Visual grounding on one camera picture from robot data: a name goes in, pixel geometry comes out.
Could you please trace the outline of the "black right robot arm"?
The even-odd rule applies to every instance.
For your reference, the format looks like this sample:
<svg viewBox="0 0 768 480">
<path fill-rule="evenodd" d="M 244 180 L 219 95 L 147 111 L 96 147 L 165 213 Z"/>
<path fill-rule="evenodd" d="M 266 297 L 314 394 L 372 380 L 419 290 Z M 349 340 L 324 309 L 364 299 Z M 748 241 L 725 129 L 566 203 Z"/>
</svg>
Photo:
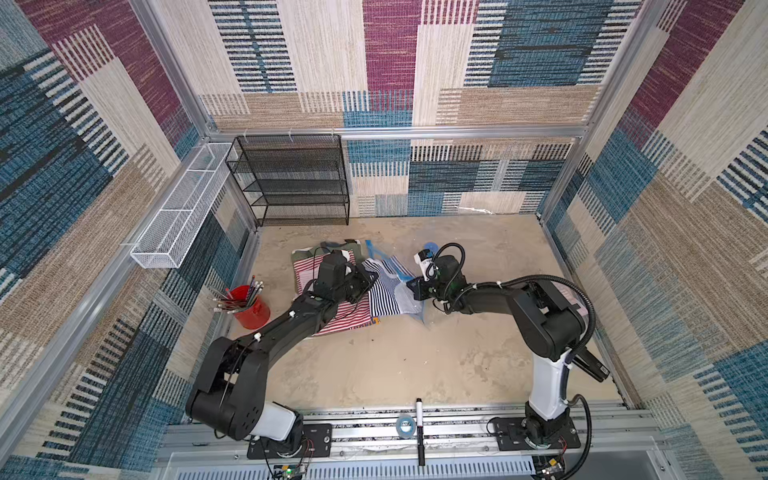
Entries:
<svg viewBox="0 0 768 480">
<path fill-rule="evenodd" d="M 562 440 L 576 447 L 570 418 L 572 402 L 566 398 L 569 373 L 576 366 L 598 382 L 610 375 L 587 348 L 595 331 L 591 301 L 562 277 L 528 275 L 504 282 L 470 283 L 463 275 L 464 261 L 428 249 L 414 255 L 421 275 L 407 282 L 418 301 L 432 299 L 446 314 L 493 313 L 515 321 L 532 352 L 533 386 L 525 415 L 504 427 L 499 439 L 520 438 L 530 449 L 558 446 Z"/>
</svg>

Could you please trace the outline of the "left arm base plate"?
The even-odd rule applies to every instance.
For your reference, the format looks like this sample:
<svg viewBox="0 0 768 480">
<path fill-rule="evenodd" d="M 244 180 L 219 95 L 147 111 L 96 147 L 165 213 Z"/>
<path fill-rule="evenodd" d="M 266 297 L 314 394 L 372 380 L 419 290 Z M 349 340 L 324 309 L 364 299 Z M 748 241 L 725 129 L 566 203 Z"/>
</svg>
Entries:
<svg viewBox="0 0 768 480">
<path fill-rule="evenodd" d="M 266 437 L 250 440 L 246 457 L 248 460 L 328 458 L 332 440 L 330 423 L 303 424 L 282 441 Z"/>
</svg>

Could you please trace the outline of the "green patterned garment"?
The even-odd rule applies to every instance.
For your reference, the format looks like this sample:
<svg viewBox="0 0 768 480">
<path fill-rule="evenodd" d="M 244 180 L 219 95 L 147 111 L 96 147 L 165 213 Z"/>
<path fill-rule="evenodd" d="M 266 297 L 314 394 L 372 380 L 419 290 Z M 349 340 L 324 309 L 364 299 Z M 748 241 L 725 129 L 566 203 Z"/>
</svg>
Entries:
<svg viewBox="0 0 768 480">
<path fill-rule="evenodd" d="M 317 246 L 317 247 L 321 247 L 322 249 L 328 249 L 328 250 L 330 251 L 330 253 L 331 253 L 332 251 L 345 251 L 345 254 L 344 254 L 344 256 L 345 256 L 345 257 L 346 257 L 348 260 L 350 260 L 350 261 L 351 261 L 352 263 L 354 263 L 354 264 L 358 264 L 358 265 L 362 265 L 362 266 L 363 266 L 363 264 L 362 264 L 362 257 L 361 257 L 360 255 L 358 255 L 358 254 L 355 252 L 355 248 L 359 247 L 359 244 L 358 244 L 356 241 L 351 241 L 351 242 L 347 242 L 347 243 L 344 243 L 344 244 L 338 244 L 338 243 L 329 243 L 329 242 L 322 242 L 322 243 L 321 243 L 319 246 Z M 306 289 L 305 289 L 305 290 L 304 290 L 302 293 L 298 293 L 298 292 L 297 292 L 297 293 L 298 293 L 298 294 L 304 294 L 304 293 L 306 293 L 306 294 L 314 294 L 314 293 L 311 291 L 311 284 L 314 282 L 314 280 L 315 280 L 315 279 L 313 279 L 313 280 L 312 280 L 310 283 L 308 283 L 308 284 L 307 284 L 307 286 L 306 286 Z M 334 307 L 334 310 L 335 310 L 335 316 L 336 316 L 336 315 L 337 315 L 337 311 L 338 311 L 338 307 L 339 307 L 339 305 L 340 305 L 342 302 L 341 302 L 341 303 L 336 303 L 336 302 L 334 302 L 334 303 L 335 303 L 335 307 Z M 319 331 L 320 331 L 320 330 L 321 330 L 323 327 L 325 327 L 325 326 L 327 325 L 327 323 L 328 323 L 330 320 L 323 320 L 323 321 L 322 321 L 322 323 L 321 323 L 322 327 L 321 327 L 321 328 L 318 330 L 318 332 L 319 332 Z"/>
</svg>

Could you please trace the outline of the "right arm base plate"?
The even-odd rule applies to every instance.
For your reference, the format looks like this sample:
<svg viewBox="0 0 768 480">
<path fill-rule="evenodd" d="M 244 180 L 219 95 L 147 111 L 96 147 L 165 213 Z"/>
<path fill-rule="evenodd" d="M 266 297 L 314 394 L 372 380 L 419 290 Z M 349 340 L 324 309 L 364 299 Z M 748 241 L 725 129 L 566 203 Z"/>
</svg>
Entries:
<svg viewBox="0 0 768 480">
<path fill-rule="evenodd" d="M 538 416 L 493 417 L 487 432 L 496 440 L 500 451 L 533 451 L 578 449 L 582 446 L 572 419 L 563 414 L 553 420 Z"/>
</svg>

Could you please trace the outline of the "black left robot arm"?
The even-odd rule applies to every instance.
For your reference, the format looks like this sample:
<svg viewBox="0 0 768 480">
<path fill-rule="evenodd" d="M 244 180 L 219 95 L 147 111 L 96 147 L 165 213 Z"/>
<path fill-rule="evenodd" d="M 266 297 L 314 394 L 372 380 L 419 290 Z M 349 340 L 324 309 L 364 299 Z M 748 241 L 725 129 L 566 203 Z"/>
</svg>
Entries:
<svg viewBox="0 0 768 480">
<path fill-rule="evenodd" d="M 263 416 L 270 368 L 324 328 L 342 303 L 358 303 L 378 277 L 339 250 L 323 257 L 317 278 L 282 315 L 253 334 L 212 342 L 187 399 L 186 414 L 217 433 L 245 439 Z"/>
</svg>

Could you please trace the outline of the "red white striped tank top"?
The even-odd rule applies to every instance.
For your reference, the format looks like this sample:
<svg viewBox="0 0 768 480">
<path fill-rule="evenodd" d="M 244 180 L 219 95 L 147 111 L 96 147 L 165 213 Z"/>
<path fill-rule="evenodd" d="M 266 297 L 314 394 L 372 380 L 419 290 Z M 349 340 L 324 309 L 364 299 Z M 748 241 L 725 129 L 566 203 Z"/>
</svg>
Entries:
<svg viewBox="0 0 768 480">
<path fill-rule="evenodd" d="M 328 249 L 313 247 L 306 250 L 294 250 L 291 254 L 291 263 L 296 280 L 296 290 L 302 293 L 308 283 L 317 278 L 318 269 L 322 259 L 330 253 Z M 323 327 L 315 337 L 340 333 L 378 324 L 379 321 L 371 312 L 370 296 L 366 293 L 355 304 L 342 302 L 337 315 Z"/>
</svg>

